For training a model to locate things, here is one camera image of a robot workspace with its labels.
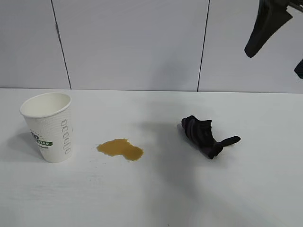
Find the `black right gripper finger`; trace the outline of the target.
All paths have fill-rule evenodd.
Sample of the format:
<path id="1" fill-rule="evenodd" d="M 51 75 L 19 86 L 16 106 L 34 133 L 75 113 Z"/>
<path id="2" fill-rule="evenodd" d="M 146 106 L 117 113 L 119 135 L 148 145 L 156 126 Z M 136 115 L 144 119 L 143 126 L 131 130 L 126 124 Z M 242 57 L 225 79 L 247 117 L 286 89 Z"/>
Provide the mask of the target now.
<path id="1" fill-rule="evenodd" d="M 254 57 L 267 40 L 293 18 L 287 12 L 288 0 L 260 0 L 258 13 L 250 38 L 244 48 L 246 55 Z"/>
<path id="2" fill-rule="evenodd" d="M 300 78 L 303 79 L 303 60 L 301 60 L 297 66 L 294 69 L 294 72 L 296 73 L 296 75 Z"/>

